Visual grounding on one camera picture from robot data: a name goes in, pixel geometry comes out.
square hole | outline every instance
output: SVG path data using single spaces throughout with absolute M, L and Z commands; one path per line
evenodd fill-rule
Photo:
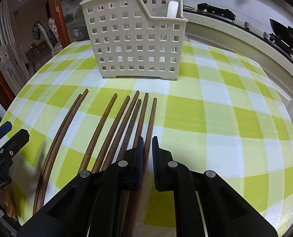
M 147 28 L 149 28 L 149 29 L 154 28 L 154 22 L 148 22 Z
M 120 6 L 124 7 L 128 5 L 128 1 L 124 0 L 124 1 L 120 1 Z
M 179 30 L 179 28 L 180 28 L 180 25 L 179 25 L 179 24 L 174 24 L 174 25 L 173 25 L 173 29 L 174 29 L 174 30 Z
M 141 29 L 142 28 L 142 23 L 136 23 L 135 28 L 136 29 Z
M 160 35 L 160 41 L 166 41 L 167 36 L 166 35 Z
M 125 11 L 122 13 L 122 18 L 125 19 L 125 18 L 128 18 L 129 17 L 129 12 Z
M 134 16 L 135 17 L 141 17 L 141 11 L 135 11 Z

wooden cabinet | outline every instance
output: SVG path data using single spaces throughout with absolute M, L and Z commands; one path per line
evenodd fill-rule
M 62 47 L 74 41 L 89 40 L 82 0 L 51 0 L 51 14 L 54 17 Z

metal screw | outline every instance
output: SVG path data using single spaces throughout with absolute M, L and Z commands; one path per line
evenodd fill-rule
M 88 170 L 84 170 L 80 173 L 80 177 L 86 178 L 90 175 L 90 172 Z
M 118 166 L 120 166 L 120 167 L 125 167 L 127 165 L 128 165 L 128 162 L 127 161 L 119 161 L 118 162 Z
M 207 175 L 207 177 L 214 178 L 216 176 L 216 172 L 215 171 L 212 171 L 212 170 L 208 170 L 206 172 L 206 175 Z
M 167 163 L 169 167 L 177 167 L 178 163 L 176 161 L 170 161 Z

stove burner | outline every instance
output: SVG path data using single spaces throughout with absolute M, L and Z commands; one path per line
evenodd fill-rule
M 275 34 L 269 34 L 270 35 L 270 41 L 277 46 L 280 50 L 282 50 L 286 55 L 288 55 L 290 58 L 291 55 L 293 56 L 293 49 L 291 49 L 285 42 L 283 42 L 280 38 L 280 36 L 276 36 Z

green and white tablecloth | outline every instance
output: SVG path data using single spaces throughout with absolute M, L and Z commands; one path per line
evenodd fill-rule
M 4 116 L 2 122 L 12 122 L 13 130 L 0 141 L 1 146 L 20 128 L 30 133 L 11 167 L 10 188 L 22 223 L 32 216 L 40 168 L 59 125 L 77 95 L 88 88 L 56 158 L 46 201 L 76 175 L 112 95 L 116 92 L 118 98 L 89 169 L 126 95 L 132 98 L 139 90 L 141 99 L 150 94 L 144 137 L 157 97 L 153 135 L 160 147 L 190 170 L 216 171 L 279 235 L 286 231 L 293 222 L 293 125 L 271 81 L 249 58 L 203 44 L 185 42 L 181 61 L 177 81 L 103 79 L 90 42 L 75 42 L 32 77 Z M 174 236 L 173 194 L 155 191 L 152 159 L 142 201 L 136 236 Z

